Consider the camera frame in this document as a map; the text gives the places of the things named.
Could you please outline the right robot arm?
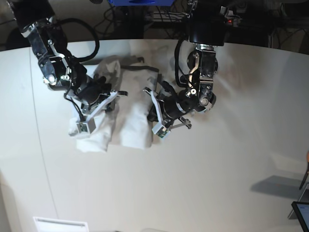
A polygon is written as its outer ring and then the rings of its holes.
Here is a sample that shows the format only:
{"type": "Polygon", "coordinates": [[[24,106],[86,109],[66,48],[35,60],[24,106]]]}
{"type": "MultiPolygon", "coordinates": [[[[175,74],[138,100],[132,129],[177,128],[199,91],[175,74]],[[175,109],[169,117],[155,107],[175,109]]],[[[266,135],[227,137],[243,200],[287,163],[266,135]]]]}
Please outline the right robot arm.
{"type": "Polygon", "coordinates": [[[9,0],[14,19],[21,35],[28,40],[43,79],[53,91],[63,91],[63,98],[71,102],[81,121],[89,112],[109,108],[116,97],[128,92],[114,90],[105,76],[91,78],[83,62],[93,59],[100,48],[94,29],[77,18],[57,20],[47,0],[9,0]],[[76,57],[68,49],[68,39],[62,25],[77,23],[94,38],[94,51],[85,57],[76,57]]]}

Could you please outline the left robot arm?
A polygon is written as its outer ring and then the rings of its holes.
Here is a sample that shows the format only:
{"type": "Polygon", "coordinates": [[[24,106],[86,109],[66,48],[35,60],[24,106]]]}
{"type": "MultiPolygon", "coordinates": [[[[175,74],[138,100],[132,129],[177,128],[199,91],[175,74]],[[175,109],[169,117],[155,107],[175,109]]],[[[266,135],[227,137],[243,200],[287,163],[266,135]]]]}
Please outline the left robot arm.
{"type": "Polygon", "coordinates": [[[168,96],[159,95],[147,116],[150,122],[161,122],[167,129],[175,120],[185,122],[191,112],[205,112],[216,101],[213,92],[214,75],[218,70],[215,47],[223,46],[226,39],[228,7],[220,0],[190,0],[186,10],[186,31],[174,50],[175,82],[180,92],[166,81],[161,82],[168,96]],[[189,72],[180,68],[180,49],[184,41],[195,44],[188,55],[189,72]]]}

